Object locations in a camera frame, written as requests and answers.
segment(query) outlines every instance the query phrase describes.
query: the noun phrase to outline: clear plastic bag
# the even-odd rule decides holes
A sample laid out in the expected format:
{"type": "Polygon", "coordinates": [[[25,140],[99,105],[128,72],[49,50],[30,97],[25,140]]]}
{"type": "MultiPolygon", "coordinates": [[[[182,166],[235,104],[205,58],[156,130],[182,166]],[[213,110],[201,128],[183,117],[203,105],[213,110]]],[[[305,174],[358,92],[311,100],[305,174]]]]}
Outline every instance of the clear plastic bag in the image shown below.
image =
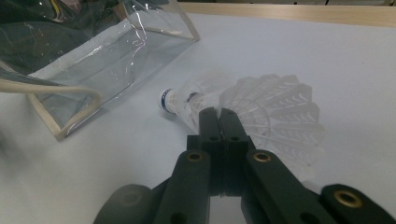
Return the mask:
{"type": "Polygon", "coordinates": [[[58,140],[199,39],[176,0],[6,0],[0,8],[0,91],[28,93],[58,140]]]}

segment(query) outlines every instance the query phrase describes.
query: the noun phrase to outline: shuttlecock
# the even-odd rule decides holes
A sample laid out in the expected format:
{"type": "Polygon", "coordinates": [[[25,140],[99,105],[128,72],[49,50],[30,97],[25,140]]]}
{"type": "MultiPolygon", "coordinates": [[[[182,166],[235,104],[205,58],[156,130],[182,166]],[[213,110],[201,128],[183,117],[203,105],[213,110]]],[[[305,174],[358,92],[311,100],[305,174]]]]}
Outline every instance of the shuttlecock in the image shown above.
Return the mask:
{"type": "Polygon", "coordinates": [[[314,177],[311,165],[324,154],[318,146],[324,129],[312,88],[296,76],[245,77],[225,90],[219,107],[234,111],[256,148],[274,152],[304,181],[314,177]]]}
{"type": "Polygon", "coordinates": [[[244,77],[229,88],[225,80],[229,79],[191,79],[178,91],[163,91],[159,104],[180,116],[196,133],[202,109],[231,109],[256,148],[274,152],[300,181],[313,178],[311,165],[324,154],[318,146],[324,129],[318,123],[319,108],[312,102],[312,88],[299,83],[296,76],[244,77]]]}
{"type": "Polygon", "coordinates": [[[207,73],[187,80],[178,90],[162,91],[158,105],[164,111],[178,115],[195,133],[199,132],[199,112],[219,105],[219,95],[232,85],[224,74],[207,73]]]}

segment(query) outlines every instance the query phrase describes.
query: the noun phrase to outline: white surface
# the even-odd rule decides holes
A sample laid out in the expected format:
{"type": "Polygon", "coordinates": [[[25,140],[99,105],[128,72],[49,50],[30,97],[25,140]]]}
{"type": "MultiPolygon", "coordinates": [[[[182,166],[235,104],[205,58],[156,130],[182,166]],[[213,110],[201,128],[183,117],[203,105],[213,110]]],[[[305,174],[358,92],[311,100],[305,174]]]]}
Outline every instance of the white surface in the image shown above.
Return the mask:
{"type": "MultiPolygon", "coordinates": [[[[296,75],[313,87],[328,156],[306,185],[357,188],[396,217],[395,29],[191,15],[202,40],[58,143],[22,95],[0,95],[0,223],[92,223],[109,195],[167,178],[191,133],[156,99],[188,77],[296,75]]],[[[211,223],[243,223],[215,199],[211,223]]]]}

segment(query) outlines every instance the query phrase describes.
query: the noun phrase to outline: screw hole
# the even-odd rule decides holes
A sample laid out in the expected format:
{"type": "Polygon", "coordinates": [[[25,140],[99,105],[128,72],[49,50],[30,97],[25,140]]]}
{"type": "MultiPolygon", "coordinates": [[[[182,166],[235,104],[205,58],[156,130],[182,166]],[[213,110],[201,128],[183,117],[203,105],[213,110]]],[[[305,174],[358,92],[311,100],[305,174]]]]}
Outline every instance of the screw hole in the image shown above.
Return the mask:
{"type": "Polygon", "coordinates": [[[122,206],[129,207],[137,205],[142,199],[142,195],[136,191],[128,191],[120,197],[120,203],[122,206]]]}
{"type": "Polygon", "coordinates": [[[254,158],[254,160],[260,161],[260,162],[268,162],[271,160],[271,157],[263,152],[254,154],[253,158],[254,158]]]}
{"type": "Polygon", "coordinates": [[[187,217],[181,213],[174,213],[171,216],[171,224],[185,224],[187,223],[187,217]]]}
{"type": "Polygon", "coordinates": [[[196,152],[192,152],[187,156],[189,161],[201,161],[204,158],[204,155],[196,152]]]}
{"type": "Polygon", "coordinates": [[[301,213],[300,219],[305,224],[319,224],[320,221],[317,217],[309,213],[301,213]]]}
{"type": "Polygon", "coordinates": [[[339,203],[351,208],[358,208],[362,206],[361,199],[354,193],[347,190],[337,190],[334,193],[334,197],[339,203]]]}

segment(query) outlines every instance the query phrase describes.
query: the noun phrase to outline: brass insert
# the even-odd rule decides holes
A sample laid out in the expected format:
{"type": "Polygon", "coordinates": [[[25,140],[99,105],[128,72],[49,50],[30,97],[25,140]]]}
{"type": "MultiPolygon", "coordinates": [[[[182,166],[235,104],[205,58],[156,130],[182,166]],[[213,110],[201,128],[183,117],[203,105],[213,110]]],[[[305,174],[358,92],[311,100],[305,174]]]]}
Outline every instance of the brass insert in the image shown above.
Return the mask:
{"type": "Polygon", "coordinates": [[[120,197],[120,204],[125,207],[135,206],[142,200],[142,195],[137,191],[125,192],[120,197]]]}
{"type": "Polygon", "coordinates": [[[202,153],[197,153],[197,152],[192,152],[189,155],[187,155],[187,160],[193,161],[193,162],[201,161],[203,158],[204,158],[204,155],[202,153]]]}
{"type": "Polygon", "coordinates": [[[334,193],[334,197],[337,202],[351,208],[359,208],[363,206],[363,202],[361,201],[361,199],[354,193],[347,190],[337,190],[334,193]]]}
{"type": "Polygon", "coordinates": [[[259,162],[268,162],[271,160],[271,157],[263,152],[258,152],[254,154],[253,156],[254,160],[259,161],[259,162]]]}

